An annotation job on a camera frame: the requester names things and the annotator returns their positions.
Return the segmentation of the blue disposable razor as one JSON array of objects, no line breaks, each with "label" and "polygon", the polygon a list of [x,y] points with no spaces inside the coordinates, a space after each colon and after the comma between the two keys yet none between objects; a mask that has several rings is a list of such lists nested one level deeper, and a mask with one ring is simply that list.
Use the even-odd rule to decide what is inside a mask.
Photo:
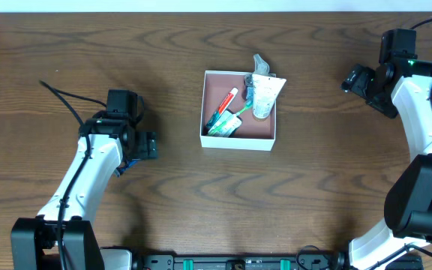
[{"label": "blue disposable razor", "polygon": [[121,175],[123,175],[128,169],[130,169],[131,167],[133,167],[134,165],[136,165],[138,163],[138,160],[126,160],[124,162],[123,166],[117,167],[113,174],[116,177],[120,177]]}]

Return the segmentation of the white cardboard box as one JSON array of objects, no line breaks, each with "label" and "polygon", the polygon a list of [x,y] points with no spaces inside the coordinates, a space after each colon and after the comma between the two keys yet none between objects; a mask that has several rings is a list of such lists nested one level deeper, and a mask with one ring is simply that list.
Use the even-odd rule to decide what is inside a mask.
[{"label": "white cardboard box", "polygon": [[241,126],[229,137],[208,136],[206,124],[213,113],[228,95],[230,90],[237,88],[238,94],[230,103],[228,110],[237,113],[243,109],[245,99],[245,72],[207,70],[202,88],[202,105],[199,124],[199,138],[203,148],[241,149],[271,151],[276,137],[276,106],[263,121],[254,118],[251,110],[244,111],[239,118]]}]

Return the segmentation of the red green toothpaste tube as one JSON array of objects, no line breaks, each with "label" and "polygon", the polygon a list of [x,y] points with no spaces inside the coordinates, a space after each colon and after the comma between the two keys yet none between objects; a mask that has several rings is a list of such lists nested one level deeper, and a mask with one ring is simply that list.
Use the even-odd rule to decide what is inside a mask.
[{"label": "red green toothpaste tube", "polygon": [[217,109],[212,114],[211,118],[206,123],[205,127],[210,130],[219,120],[219,118],[223,115],[223,112],[228,108],[228,106],[232,103],[239,90],[237,88],[232,88],[229,93],[225,96],[221,104],[217,107]]}]

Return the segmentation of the clear blue soap pump bottle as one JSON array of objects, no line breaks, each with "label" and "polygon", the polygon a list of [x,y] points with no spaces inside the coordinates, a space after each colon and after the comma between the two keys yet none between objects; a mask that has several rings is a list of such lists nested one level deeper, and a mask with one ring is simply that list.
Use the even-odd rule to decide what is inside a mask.
[{"label": "clear blue soap pump bottle", "polygon": [[266,61],[264,61],[259,54],[255,54],[253,56],[253,60],[254,60],[254,72],[246,74],[244,76],[245,91],[243,94],[243,98],[246,101],[252,100],[254,96],[254,84],[252,78],[254,74],[267,76],[267,77],[275,76],[273,73],[270,73],[269,64]]}]

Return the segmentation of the white lotion tube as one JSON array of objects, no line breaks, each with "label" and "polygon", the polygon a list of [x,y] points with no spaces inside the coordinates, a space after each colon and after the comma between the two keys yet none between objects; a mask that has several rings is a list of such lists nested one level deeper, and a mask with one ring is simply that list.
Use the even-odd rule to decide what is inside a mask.
[{"label": "white lotion tube", "polygon": [[273,76],[252,75],[253,116],[258,119],[269,117],[275,101],[287,80]]}]

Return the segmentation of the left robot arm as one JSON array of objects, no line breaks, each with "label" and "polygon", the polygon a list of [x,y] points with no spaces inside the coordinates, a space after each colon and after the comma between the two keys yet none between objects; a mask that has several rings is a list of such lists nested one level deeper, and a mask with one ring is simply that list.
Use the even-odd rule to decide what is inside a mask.
[{"label": "left robot arm", "polygon": [[101,248],[92,224],[112,176],[155,159],[155,133],[138,131],[144,101],[110,90],[105,109],[82,122],[75,157],[48,203],[17,219],[10,234],[15,269],[135,269],[126,247]]}]

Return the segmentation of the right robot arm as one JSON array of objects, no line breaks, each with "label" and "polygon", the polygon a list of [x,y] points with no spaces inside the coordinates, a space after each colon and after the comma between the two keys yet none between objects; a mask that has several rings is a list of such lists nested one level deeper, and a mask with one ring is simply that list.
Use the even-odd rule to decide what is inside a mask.
[{"label": "right robot arm", "polygon": [[384,116],[399,116],[410,164],[385,198],[384,217],[349,243],[341,269],[416,269],[410,251],[432,245],[432,62],[416,55],[416,31],[396,28],[382,35],[379,67],[357,64],[341,89]]}]

